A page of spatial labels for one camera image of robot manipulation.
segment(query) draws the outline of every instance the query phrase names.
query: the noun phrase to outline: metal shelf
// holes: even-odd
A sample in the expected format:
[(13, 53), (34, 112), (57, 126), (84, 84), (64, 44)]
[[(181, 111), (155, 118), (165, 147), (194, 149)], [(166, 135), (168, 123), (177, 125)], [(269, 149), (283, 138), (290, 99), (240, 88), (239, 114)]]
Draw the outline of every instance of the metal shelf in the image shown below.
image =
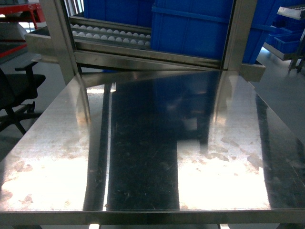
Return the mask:
[(303, 20), (305, 19), (305, 4), (290, 7), (280, 7), (277, 14), (296, 20)]
[(275, 47), (273, 47), (272, 45), (266, 42), (264, 43), (263, 47), (267, 49), (269, 52), (273, 53), (278, 58), (280, 58), (282, 61), (291, 60), (295, 56), (294, 53), (282, 53), (278, 51)]

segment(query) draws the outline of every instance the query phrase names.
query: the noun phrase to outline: reflective metal surface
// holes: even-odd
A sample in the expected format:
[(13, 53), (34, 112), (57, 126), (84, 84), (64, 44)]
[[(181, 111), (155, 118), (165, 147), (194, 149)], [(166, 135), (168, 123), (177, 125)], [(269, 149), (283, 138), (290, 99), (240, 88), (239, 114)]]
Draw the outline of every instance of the reflective metal surface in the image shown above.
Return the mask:
[(235, 0), (233, 2), (222, 69), (240, 71), (256, 3), (257, 0)]
[(0, 163), (0, 224), (304, 223), (304, 145), (236, 72), (77, 79)]
[(73, 51), (75, 43), (69, 25), (67, 11), (63, 0), (41, 0), (43, 14), (45, 16), (62, 75), (66, 84), (81, 73), (81, 67), (75, 61)]

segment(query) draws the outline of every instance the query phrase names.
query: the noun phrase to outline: metal post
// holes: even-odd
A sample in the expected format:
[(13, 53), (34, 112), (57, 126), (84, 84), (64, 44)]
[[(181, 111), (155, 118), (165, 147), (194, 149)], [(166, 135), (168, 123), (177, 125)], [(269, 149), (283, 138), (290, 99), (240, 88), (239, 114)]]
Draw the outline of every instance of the metal post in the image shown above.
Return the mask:
[(222, 69), (240, 71), (257, 0), (235, 0), (222, 60)]
[(76, 47), (65, 4), (63, 0), (40, 0), (40, 3), (63, 78), (68, 84), (77, 73), (81, 73), (81, 68), (75, 60), (74, 50)]

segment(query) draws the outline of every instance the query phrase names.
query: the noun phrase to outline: chair armrest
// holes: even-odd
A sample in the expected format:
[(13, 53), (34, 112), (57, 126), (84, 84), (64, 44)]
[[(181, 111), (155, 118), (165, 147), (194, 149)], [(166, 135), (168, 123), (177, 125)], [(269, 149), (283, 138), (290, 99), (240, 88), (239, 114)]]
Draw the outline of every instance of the chair armrest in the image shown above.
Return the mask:
[(29, 68), (31, 69), (37, 62), (33, 62), (32, 60), (27, 60), (22, 63), (18, 67), (15, 68), (16, 71), (26, 71)]

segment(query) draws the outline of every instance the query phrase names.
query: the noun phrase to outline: row of white balls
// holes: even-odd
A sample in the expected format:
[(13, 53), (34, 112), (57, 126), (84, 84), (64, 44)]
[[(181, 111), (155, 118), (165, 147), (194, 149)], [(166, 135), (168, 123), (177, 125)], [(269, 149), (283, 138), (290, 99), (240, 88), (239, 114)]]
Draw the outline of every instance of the row of white balls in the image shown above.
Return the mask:
[(148, 34), (148, 35), (145, 35), (145, 34), (138, 34), (138, 33), (132, 33), (132, 32), (125, 32), (125, 31), (118, 31), (118, 30), (115, 30), (113, 31), (112, 29), (105, 29), (105, 28), (98, 28), (98, 27), (95, 27), (93, 28), (92, 26), (88, 26), (86, 27), (85, 25), (82, 25), (82, 26), (79, 26), (78, 24), (75, 24), (75, 25), (72, 25), (71, 24), (71, 27), (73, 28), (76, 28), (76, 29), (83, 29), (83, 30), (93, 30), (93, 31), (101, 31), (101, 32), (108, 32), (108, 33), (114, 33), (114, 34), (121, 34), (121, 35), (127, 35), (127, 36), (134, 36), (134, 37), (141, 37), (141, 38), (150, 38), (151, 36)]
[(72, 33), (73, 33), (74, 36), (80, 36), (80, 37), (86, 37), (86, 38), (96, 38), (96, 39), (108, 40), (108, 41), (112, 41), (112, 42), (116, 41), (116, 42), (124, 42), (124, 43), (139, 44), (139, 45), (146, 45), (146, 46), (151, 45), (150, 42), (145, 42), (144, 43), (144, 41), (137, 41), (135, 39), (132, 39), (132, 40), (127, 39), (127, 38), (122, 39), (121, 37), (115, 38), (113, 36), (108, 37), (108, 36), (105, 36), (105, 35), (100, 37), (98, 34), (92, 35), (91, 33), (87, 33), (87, 34), (85, 34), (83, 32), (77, 33), (76, 31), (73, 31)]

